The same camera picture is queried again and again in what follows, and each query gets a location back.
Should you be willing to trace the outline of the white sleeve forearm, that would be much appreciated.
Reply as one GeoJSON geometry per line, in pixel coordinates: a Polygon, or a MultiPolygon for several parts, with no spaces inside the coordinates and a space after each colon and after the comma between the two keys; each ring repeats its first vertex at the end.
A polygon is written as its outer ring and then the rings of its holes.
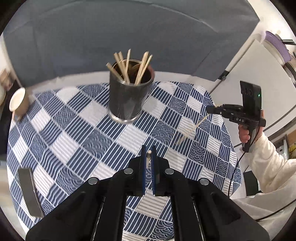
{"type": "Polygon", "coordinates": [[[284,159],[268,137],[260,132],[245,155],[259,182],[261,192],[234,202],[258,223],[273,239],[295,209],[295,159],[284,159]]]}

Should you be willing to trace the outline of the person's right hand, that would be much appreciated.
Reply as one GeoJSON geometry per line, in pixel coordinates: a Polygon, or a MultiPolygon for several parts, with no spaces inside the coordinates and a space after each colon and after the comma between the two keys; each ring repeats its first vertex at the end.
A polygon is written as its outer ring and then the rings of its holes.
{"type": "MultiPolygon", "coordinates": [[[[263,130],[263,126],[257,128],[257,136],[254,138],[254,143],[262,136],[263,130]]],[[[245,129],[245,126],[238,125],[238,134],[241,143],[245,144],[250,140],[249,130],[245,129]]]]}

